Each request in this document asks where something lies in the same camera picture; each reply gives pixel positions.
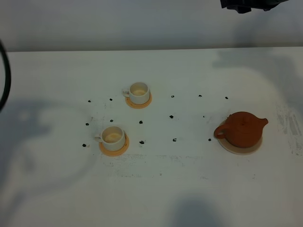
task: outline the orange teapot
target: orange teapot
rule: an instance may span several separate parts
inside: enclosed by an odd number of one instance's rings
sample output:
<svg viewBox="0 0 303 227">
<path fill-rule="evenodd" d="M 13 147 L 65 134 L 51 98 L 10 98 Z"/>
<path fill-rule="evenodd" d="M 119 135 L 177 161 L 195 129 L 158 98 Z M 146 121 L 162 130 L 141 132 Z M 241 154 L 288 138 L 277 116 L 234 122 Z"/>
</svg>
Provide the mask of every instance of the orange teapot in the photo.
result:
<svg viewBox="0 0 303 227">
<path fill-rule="evenodd" d="M 218 139 L 227 139 L 239 148 L 250 148 L 262 137 L 263 128 L 268 124 L 266 118 L 260 119 L 248 112 L 237 112 L 226 119 L 225 123 L 214 131 Z"/>
</svg>

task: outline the teapot handle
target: teapot handle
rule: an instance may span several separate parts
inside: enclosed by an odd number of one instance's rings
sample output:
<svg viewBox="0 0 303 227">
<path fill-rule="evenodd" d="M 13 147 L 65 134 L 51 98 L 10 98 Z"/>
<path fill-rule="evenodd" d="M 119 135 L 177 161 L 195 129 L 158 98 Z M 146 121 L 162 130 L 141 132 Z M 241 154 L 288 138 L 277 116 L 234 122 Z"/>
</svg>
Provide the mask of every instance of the teapot handle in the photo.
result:
<svg viewBox="0 0 303 227">
<path fill-rule="evenodd" d="M 222 132 L 222 130 L 224 129 L 229 129 L 229 125 L 228 124 L 224 124 L 224 125 L 220 125 L 218 128 L 216 128 L 216 130 L 214 131 L 214 136 L 217 139 L 224 139 L 225 135 L 224 134 L 220 134 Z"/>
</svg>

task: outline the gray wall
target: gray wall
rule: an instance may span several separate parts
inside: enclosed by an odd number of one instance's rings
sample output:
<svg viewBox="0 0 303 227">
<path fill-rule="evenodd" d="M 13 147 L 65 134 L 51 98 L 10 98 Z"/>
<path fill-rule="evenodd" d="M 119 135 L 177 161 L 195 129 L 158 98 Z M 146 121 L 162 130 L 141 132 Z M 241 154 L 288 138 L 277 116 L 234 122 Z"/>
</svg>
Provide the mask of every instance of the gray wall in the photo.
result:
<svg viewBox="0 0 303 227">
<path fill-rule="evenodd" d="M 303 44 L 303 1 L 240 15 L 220 0 L 2 0 L 10 51 L 138 50 Z"/>
</svg>

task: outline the table surface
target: table surface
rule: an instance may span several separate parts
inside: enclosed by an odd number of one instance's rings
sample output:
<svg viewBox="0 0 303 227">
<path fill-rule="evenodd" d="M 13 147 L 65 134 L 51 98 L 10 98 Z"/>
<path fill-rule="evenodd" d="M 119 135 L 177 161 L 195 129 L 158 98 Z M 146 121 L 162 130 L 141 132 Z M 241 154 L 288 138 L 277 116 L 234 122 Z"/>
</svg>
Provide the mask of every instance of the table surface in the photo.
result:
<svg viewBox="0 0 303 227">
<path fill-rule="evenodd" d="M 9 58 L 0 226 L 303 225 L 303 48 Z M 151 89 L 144 109 L 130 108 L 121 94 L 137 81 Z M 238 111 L 269 121 L 261 148 L 249 156 L 213 137 Z M 130 139 L 119 157 L 101 154 L 93 140 L 110 125 Z"/>
</svg>

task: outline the white teacup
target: white teacup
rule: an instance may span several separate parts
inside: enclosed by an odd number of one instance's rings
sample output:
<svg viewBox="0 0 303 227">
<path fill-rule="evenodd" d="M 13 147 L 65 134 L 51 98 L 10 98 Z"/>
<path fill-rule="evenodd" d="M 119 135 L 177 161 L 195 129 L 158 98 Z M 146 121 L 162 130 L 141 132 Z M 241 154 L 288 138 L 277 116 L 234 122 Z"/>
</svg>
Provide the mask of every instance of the white teacup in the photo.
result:
<svg viewBox="0 0 303 227">
<path fill-rule="evenodd" d="M 107 150 L 116 151 L 124 146 L 125 134 L 118 126 L 109 126 L 95 136 L 95 141 L 102 143 Z"/>
<path fill-rule="evenodd" d="M 134 83 L 129 89 L 123 90 L 123 95 L 129 97 L 132 103 L 141 105 L 146 103 L 150 99 L 149 87 L 141 82 Z"/>
</svg>

